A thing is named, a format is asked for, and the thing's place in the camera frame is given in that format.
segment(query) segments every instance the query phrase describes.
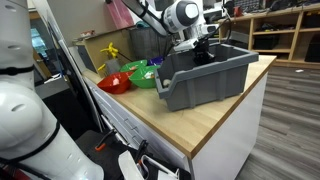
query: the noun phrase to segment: shelving unit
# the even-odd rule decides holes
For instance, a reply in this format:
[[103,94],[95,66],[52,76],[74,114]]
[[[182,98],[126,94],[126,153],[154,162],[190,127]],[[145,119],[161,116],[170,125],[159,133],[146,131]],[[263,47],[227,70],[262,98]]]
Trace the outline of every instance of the shelving unit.
[[[238,18],[231,18],[232,31],[249,35],[248,49],[259,54],[277,55],[276,66],[320,69],[320,63],[305,62],[309,43],[314,34],[320,34],[320,27],[302,27],[306,12],[320,10],[320,4],[304,7],[288,8],[270,13],[258,13]],[[259,32],[256,31],[263,23],[293,25],[294,29]],[[220,29],[220,38],[227,35],[229,24],[224,24]],[[279,43],[271,50],[254,49],[256,36],[279,34]]]

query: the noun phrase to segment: red bowl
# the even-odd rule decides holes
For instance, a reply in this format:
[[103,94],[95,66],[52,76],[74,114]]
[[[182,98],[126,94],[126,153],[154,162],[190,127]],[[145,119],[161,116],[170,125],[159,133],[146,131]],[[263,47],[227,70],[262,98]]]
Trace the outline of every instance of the red bowl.
[[[131,86],[131,81],[129,80],[129,77],[131,76],[133,72],[119,72],[111,74],[107,77],[105,77],[102,81],[100,81],[97,85],[100,89],[111,93],[111,94],[122,94],[126,92],[127,89]],[[119,79],[118,85],[113,85],[114,79]]]

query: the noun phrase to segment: green bowl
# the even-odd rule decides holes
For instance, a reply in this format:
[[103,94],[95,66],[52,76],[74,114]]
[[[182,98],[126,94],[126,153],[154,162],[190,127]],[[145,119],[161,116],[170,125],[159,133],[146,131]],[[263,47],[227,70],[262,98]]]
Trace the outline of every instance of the green bowl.
[[121,67],[120,72],[127,72],[127,71],[136,71],[141,67],[147,66],[147,60],[140,60],[128,63]]
[[[156,87],[156,81],[154,78],[154,71],[156,69],[158,69],[160,66],[146,66],[146,67],[142,67],[138,70],[136,70],[136,72],[134,72],[131,76],[130,76],[130,81],[135,84],[136,86],[143,88],[143,89],[149,89],[149,88],[155,88]],[[153,78],[150,79],[146,79],[145,75],[148,72],[152,72],[153,73]]]

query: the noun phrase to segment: window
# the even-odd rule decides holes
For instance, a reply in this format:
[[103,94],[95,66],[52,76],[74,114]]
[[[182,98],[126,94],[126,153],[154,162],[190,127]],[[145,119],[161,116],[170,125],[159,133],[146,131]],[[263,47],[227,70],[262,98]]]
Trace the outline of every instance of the window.
[[48,55],[46,53],[47,47],[43,42],[43,39],[41,38],[38,30],[36,28],[31,29],[31,38],[32,38],[32,46],[34,49],[42,54],[43,57],[47,58]]

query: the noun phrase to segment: gray floor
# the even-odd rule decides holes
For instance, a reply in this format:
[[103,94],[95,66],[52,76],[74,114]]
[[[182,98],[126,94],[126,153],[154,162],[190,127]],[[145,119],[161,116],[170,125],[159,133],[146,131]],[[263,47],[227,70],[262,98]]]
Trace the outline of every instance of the gray floor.
[[320,179],[320,70],[273,67],[258,138],[238,180]]

